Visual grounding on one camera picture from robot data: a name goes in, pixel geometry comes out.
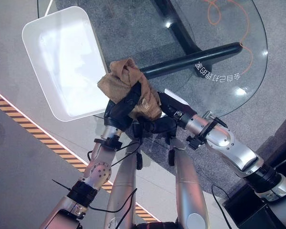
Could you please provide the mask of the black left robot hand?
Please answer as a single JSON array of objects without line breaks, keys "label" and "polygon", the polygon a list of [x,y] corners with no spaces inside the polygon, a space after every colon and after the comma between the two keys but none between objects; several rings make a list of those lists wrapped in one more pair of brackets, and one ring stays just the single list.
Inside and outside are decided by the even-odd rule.
[{"label": "black left robot hand", "polygon": [[138,104],[140,97],[141,84],[137,82],[117,104],[109,100],[103,116],[104,125],[113,126],[121,131],[128,129],[133,121],[129,114]]}]

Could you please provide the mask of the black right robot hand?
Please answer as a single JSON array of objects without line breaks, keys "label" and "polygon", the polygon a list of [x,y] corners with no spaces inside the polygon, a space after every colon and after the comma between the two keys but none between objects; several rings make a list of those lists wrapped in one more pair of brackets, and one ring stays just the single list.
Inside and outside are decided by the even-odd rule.
[{"label": "black right robot hand", "polygon": [[140,124],[147,132],[153,134],[165,133],[175,130],[178,126],[185,129],[189,120],[197,114],[188,104],[183,104],[164,92],[158,92],[160,108],[164,117],[153,121],[142,118]]}]

